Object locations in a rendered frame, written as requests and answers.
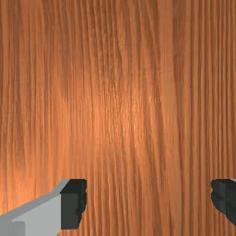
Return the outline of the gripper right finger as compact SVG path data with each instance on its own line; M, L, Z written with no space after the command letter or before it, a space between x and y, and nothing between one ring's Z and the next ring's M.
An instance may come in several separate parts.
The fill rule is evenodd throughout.
M214 207L236 226L236 179L212 180L211 188Z

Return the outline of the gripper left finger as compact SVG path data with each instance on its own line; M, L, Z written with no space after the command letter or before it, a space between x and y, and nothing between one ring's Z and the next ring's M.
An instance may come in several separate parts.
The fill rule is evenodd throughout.
M57 236L76 230L87 204L87 181L63 179L46 195L0 216L0 236Z

